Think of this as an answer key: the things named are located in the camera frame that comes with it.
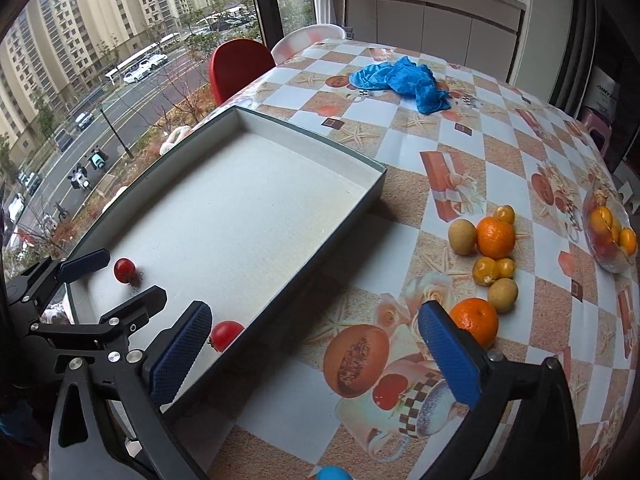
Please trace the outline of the blue gloved right hand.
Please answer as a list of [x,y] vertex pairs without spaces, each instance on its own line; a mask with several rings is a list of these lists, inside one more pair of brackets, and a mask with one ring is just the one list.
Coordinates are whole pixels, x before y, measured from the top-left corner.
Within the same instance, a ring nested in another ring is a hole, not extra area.
[[314,476],[316,480],[352,480],[352,476],[343,468],[324,466]]

